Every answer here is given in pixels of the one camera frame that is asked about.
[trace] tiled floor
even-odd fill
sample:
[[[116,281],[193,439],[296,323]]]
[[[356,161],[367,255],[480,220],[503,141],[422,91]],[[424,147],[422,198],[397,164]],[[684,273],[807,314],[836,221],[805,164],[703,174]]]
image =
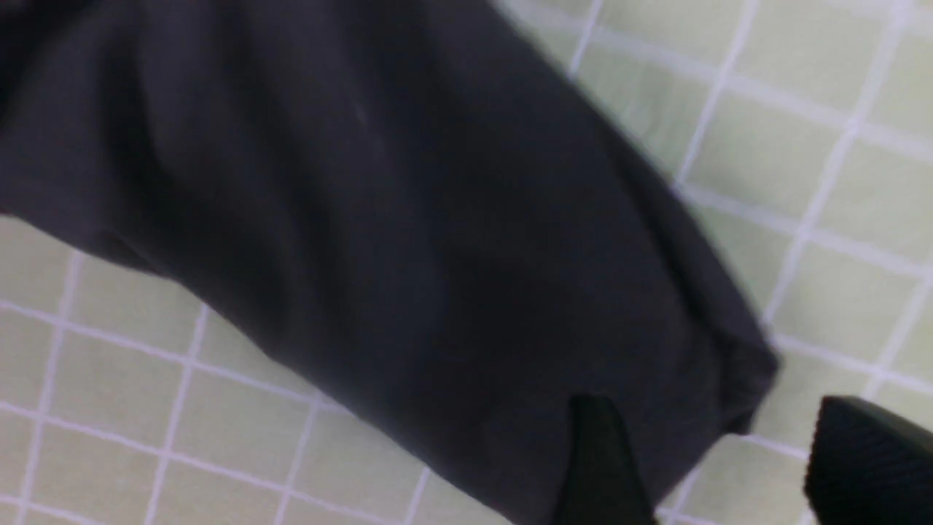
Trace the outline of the tiled floor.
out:
[[[507,9],[644,145],[785,354],[755,434],[662,523],[810,523],[826,392],[933,428],[933,1]],[[0,246],[0,525],[504,523],[178,287],[12,220]]]

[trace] dark gray fabric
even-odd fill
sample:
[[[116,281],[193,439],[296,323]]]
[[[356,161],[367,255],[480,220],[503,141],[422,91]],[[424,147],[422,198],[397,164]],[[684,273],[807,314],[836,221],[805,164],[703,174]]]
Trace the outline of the dark gray fabric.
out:
[[[520,525],[574,394],[612,400],[654,503],[748,428],[776,360],[742,297],[485,3],[83,4],[4,61],[0,207],[182,283]]]

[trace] floor tile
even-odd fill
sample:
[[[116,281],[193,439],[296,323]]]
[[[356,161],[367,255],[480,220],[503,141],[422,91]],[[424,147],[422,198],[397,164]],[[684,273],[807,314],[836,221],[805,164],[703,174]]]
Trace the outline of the floor tile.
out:
[[[677,484],[671,493],[661,501],[661,504],[658,505],[658,508],[674,508],[677,505],[677,499],[680,497],[680,491],[683,489],[683,481]]]
[[[599,23],[711,65],[729,52],[742,0],[606,0]]]
[[[578,81],[611,121],[673,178],[700,120],[709,87],[592,43]]]
[[[296,490],[386,519],[403,519],[422,465],[359,419],[320,412]]]
[[[138,525],[158,462],[154,455],[47,425],[33,501],[107,525]]]
[[[801,460],[727,437],[703,461],[684,512],[719,525],[797,523],[804,471]]]
[[[874,402],[933,432],[933,397],[893,383],[884,384]]]
[[[927,296],[924,309],[891,369],[933,383],[933,294]]]
[[[55,376],[53,416],[161,447],[182,366],[68,334]]]
[[[0,494],[20,493],[33,427],[27,418],[0,412]]]
[[[200,303],[166,279],[97,259],[84,263],[73,319],[175,353],[185,353]]]
[[[777,386],[758,413],[755,433],[778,443],[810,449],[824,395],[858,395],[868,376],[824,361],[784,353]]]
[[[906,34],[869,121],[933,140],[933,38]]]
[[[0,301],[56,313],[71,249],[8,218],[0,218],[0,246]]]
[[[172,463],[156,510],[156,525],[272,523],[281,494],[194,467]]]
[[[195,372],[174,449],[202,461],[285,483],[308,404]]]
[[[413,525],[508,525],[508,521],[432,474]]]
[[[0,401],[38,407],[51,336],[51,325],[0,310]]]
[[[819,104],[851,110],[883,22],[811,0],[762,0],[736,72]]]
[[[771,297],[790,237],[712,208],[694,214],[745,296],[758,310]]]
[[[811,245],[774,327],[805,343],[873,362],[917,282]]]
[[[933,165],[856,143],[820,227],[921,263],[933,248],[931,202]]]
[[[266,357],[240,331],[215,313],[207,320],[198,361],[297,393],[311,395],[314,392],[305,379]]]
[[[839,132],[726,93],[689,183],[793,218],[803,216]]]

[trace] light green tile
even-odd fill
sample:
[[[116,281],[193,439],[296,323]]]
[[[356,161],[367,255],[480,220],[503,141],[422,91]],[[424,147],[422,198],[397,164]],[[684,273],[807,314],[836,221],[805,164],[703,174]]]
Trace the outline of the light green tile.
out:
[[[55,376],[53,416],[160,447],[181,365],[68,334]]]
[[[689,183],[800,217],[839,133],[725,94],[703,137]]]
[[[933,397],[886,383],[878,390],[874,402],[933,432]]]
[[[42,514],[35,511],[29,511],[26,514],[26,525],[75,525],[74,521],[63,518],[55,518],[48,514]]]
[[[0,525],[13,525],[16,522],[17,508],[13,505],[0,504]],[[26,525],[45,525],[42,523],[31,523],[26,521]]]
[[[678,483],[671,493],[667,495],[658,505],[658,508],[674,508],[677,505],[677,498],[680,497],[680,491],[683,489],[683,482]]]
[[[921,262],[933,248],[931,202],[933,165],[856,143],[820,226]]]
[[[891,368],[933,382],[933,302],[929,298]]]
[[[508,521],[432,474],[413,525],[508,525]]]
[[[224,377],[191,378],[174,449],[209,463],[285,483],[308,404]]]
[[[26,473],[33,422],[0,412],[0,494],[19,494]]]
[[[693,211],[745,296],[759,311],[763,309],[777,282],[790,238],[712,208],[695,207]]]
[[[606,0],[599,22],[707,64],[729,52],[743,0]]]
[[[806,508],[804,469],[803,461],[726,437],[703,460],[684,512],[719,525],[797,523]]]
[[[321,412],[295,488],[386,519],[403,519],[422,465],[362,421]]]
[[[266,357],[233,325],[214,313],[208,318],[198,360],[297,393],[311,395],[314,391],[307,381]]]
[[[51,335],[42,321],[0,311],[0,401],[38,406]]]
[[[587,14],[593,0],[529,0],[533,4],[554,7],[573,17],[582,17]]]
[[[812,0],[762,0],[738,73],[837,109],[855,107],[883,22]]]
[[[598,44],[587,48],[578,80],[671,178],[700,120],[708,86]]]
[[[755,433],[809,449],[824,395],[858,394],[868,376],[798,354],[785,353],[777,386],[758,414]]]
[[[180,463],[169,465],[157,525],[272,523],[281,494]]]
[[[173,282],[88,259],[81,271],[73,318],[184,353],[199,308],[197,299]]]
[[[7,218],[0,218],[0,246],[0,301],[54,313],[71,249]]]
[[[933,39],[906,34],[869,120],[933,139]]]
[[[809,246],[774,319],[778,332],[873,362],[917,284]]]
[[[117,443],[46,426],[33,501],[108,525],[142,523],[158,462]]]
[[[369,522],[292,498],[285,511],[284,525],[369,525]]]
[[[580,40],[580,35],[540,27],[529,27],[525,34],[535,47],[562,71],[573,60]]]

